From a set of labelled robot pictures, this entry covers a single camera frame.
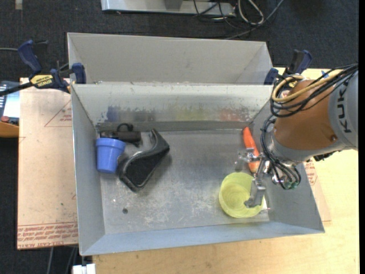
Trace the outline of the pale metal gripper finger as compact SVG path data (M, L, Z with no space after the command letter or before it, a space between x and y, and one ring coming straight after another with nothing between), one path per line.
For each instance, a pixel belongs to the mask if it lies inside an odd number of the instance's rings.
M242 171L248 167L249 171L257 171L259 167L259 156L254 153L253 148L240 149L237 151L235 170Z
M266 191L266 186L262 180L253 180L250 187L250 196L245 205L248 208L261 206L263 197Z

